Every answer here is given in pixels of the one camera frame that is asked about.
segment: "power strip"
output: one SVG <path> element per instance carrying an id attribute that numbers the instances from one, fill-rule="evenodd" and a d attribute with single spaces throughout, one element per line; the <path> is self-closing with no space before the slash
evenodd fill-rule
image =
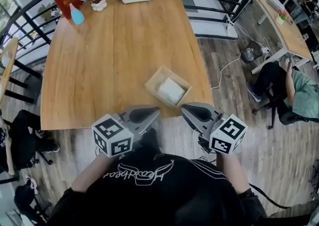
<path id="1" fill-rule="evenodd" d="M 270 49 L 268 47 L 262 47 L 263 54 L 270 53 Z"/>

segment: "hand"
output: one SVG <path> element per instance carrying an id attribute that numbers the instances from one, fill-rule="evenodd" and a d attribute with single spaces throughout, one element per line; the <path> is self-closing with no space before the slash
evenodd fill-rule
<path id="1" fill-rule="evenodd" d="M 291 76 L 292 72 L 293 72 L 293 64 L 289 62 L 287 67 L 287 75 Z"/>

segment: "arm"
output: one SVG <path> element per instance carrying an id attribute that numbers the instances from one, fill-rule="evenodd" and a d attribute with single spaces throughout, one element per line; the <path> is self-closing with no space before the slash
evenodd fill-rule
<path id="1" fill-rule="evenodd" d="M 287 99 L 290 105 L 293 105 L 294 102 L 294 96 L 295 96 L 295 86 L 294 81 L 291 76 L 293 72 L 293 67 L 291 62 L 288 64 L 287 73 L 286 73 L 286 91 L 287 91 Z"/>
<path id="2" fill-rule="evenodd" d="M 117 157 L 108 158 L 101 152 L 74 180 L 71 189 L 75 192 L 85 193 L 86 190 L 110 168 L 116 159 Z"/>
<path id="3" fill-rule="evenodd" d="M 237 156 L 235 154 L 226 155 L 218 152 L 216 155 L 217 168 L 225 174 L 234 186 L 236 193 L 239 195 L 247 191 L 250 186 Z"/>
<path id="4" fill-rule="evenodd" d="M 12 161 L 12 154 L 11 154 L 11 138 L 6 137 L 5 140 L 5 152 L 6 152 L 6 163 L 8 164 L 8 173 L 10 175 L 14 175 L 14 166 Z"/>

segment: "sneaker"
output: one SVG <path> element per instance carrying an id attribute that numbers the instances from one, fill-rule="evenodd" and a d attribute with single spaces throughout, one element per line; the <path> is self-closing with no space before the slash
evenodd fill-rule
<path id="1" fill-rule="evenodd" d="M 254 98 L 254 100 L 256 102 L 260 102 L 261 101 L 262 96 L 258 96 L 258 95 L 255 94 L 254 86 L 253 86 L 253 84 L 251 82 L 247 82 L 247 90 L 248 90 L 248 92 Z"/>
<path id="2" fill-rule="evenodd" d="M 36 181 L 32 178 L 32 177 L 29 177 L 28 175 L 25 176 L 26 180 L 30 180 L 30 187 L 31 189 L 34 190 L 34 194 L 37 195 L 38 194 L 38 185 L 36 184 Z"/>
<path id="3" fill-rule="evenodd" d="M 36 130 L 35 135 L 39 138 L 53 139 L 53 133 L 47 130 Z"/>
<path id="4" fill-rule="evenodd" d="M 51 151 L 47 151 L 47 153 L 58 152 L 58 151 L 60 151 L 60 145 L 59 144 L 53 144 L 53 149 Z"/>
<path id="5" fill-rule="evenodd" d="M 36 135 L 37 137 L 39 137 L 39 138 L 44 138 L 45 132 L 44 132 L 44 130 L 36 130 L 36 131 L 35 131 L 35 135 Z"/>

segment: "table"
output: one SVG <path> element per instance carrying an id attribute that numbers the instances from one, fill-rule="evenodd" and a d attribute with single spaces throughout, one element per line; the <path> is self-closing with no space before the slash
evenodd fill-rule
<path id="1" fill-rule="evenodd" d="M 313 58 L 311 53 L 302 38 L 302 35 L 296 26 L 295 23 L 289 25 L 286 21 L 283 25 L 279 25 L 275 18 L 278 15 L 278 12 L 272 8 L 267 0 L 255 0 L 255 2 L 261 7 L 264 11 L 264 15 L 258 21 L 258 24 L 261 24 L 266 17 L 268 17 L 271 25 L 275 29 L 283 48 L 281 48 L 278 52 L 272 55 L 268 60 L 264 63 L 260 64 L 258 67 L 253 69 L 252 73 L 258 73 L 262 67 L 268 62 L 274 62 L 284 56 L 287 52 L 292 53 L 294 55 L 300 56 L 303 59 L 296 64 L 296 67 L 302 66 L 304 63 L 308 61 L 312 61 Z"/>
<path id="2" fill-rule="evenodd" d="M 1 90 L 0 90 L 0 102 L 2 101 L 2 98 L 4 95 L 7 95 L 9 97 L 25 101 L 28 103 L 35 103 L 37 97 L 40 94 L 41 91 L 41 84 L 42 84 L 42 75 L 39 72 L 36 72 L 27 66 L 23 65 L 19 61 L 15 59 L 16 50 L 18 47 L 18 39 L 16 37 L 12 38 L 8 45 L 3 49 L 1 55 L 0 55 L 0 62 L 2 61 L 3 56 L 7 53 L 7 56 L 9 57 L 9 62 L 5 66 L 4 72 L 2 73 L 0 84 L 1 84 Z M 13 65 L 16 65 L 20 69 L 26 71 L 30 75 L 26 78 L 26 80 L 23 82 L 16 80 L 12 77 L 11 71 L 13 68 Z M 21 86 L 24 88 L 24 95 L 14 93 L 10 90 L 6 90 L 7 83 L 11 82 L 13 84 L 16 84 L 18 86 Z"/>
<path id="3" fill-rule="evenodd" d="M 41 129 L 90 127 L 107 113 L 141 104 L 159 106 L 162 117 L 180 115 L 145 89 L 161 66 L 192 85 L 184 103 L 213 105 L 181 0 L 106 1 L 102 12 L 84 5 L 81 25 L 60 18 L 45 65 Z"/>

